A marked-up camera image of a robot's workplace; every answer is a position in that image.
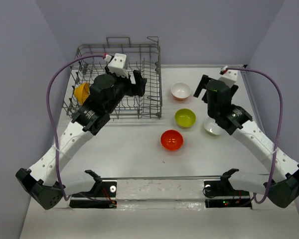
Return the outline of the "white bowl orange outside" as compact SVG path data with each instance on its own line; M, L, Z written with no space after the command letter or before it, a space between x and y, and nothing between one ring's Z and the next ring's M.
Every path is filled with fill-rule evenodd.
M192 91L186 83L175 83L170 88L172 96L178 101L184 101L190 97Z

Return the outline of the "yellow bowl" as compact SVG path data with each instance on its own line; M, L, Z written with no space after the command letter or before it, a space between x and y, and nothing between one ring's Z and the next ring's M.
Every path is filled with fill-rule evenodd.
M83 83L74 89L74 96L82 105L90 95L90 88L88 83Z

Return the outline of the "red orange bowl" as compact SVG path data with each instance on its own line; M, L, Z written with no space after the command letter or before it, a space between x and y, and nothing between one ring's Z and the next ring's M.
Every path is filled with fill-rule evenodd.
M169 129L161 135L160 142L166 150L177 151L182 147L184 139L180 132Z

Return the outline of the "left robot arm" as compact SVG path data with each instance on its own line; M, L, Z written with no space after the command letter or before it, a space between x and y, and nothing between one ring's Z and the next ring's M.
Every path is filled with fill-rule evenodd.
M52 147L28 169L21 168L16 178L24 190L42 208L49 210L73 194L94 197L102 189L102 178L92 170L85 170L69 181L62 180L60 172L76 152L110 120L110 115L125 96L143 96L147 79L139 70L131 77L108 71L95 78L93 84L84 83L74 89L81 107L73 115L63 134Z

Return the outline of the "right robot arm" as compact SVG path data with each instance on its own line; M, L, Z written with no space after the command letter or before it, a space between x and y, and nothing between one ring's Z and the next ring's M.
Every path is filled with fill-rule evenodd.
M244 173L230 169L223 173L213 197L231 195L236 190L261 194L280 208L286 208L299 196L299 163L280 150L258 127L252 116L242 107L232 104L237 85L227 86L220 80L203 75L194 97L202 90L207 114L216 125L241 142L268 170L268 175Z

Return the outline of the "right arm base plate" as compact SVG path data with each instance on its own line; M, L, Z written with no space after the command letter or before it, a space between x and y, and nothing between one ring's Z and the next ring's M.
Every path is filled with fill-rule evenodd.
M229 189L221 181L204 181L205 208L252 208L250 193Z

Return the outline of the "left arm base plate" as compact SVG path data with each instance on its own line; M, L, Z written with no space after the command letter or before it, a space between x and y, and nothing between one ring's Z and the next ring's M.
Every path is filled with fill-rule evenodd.
M74 194L69 202L73 209L115 209L117 207L117 181L104 180L99 191Z

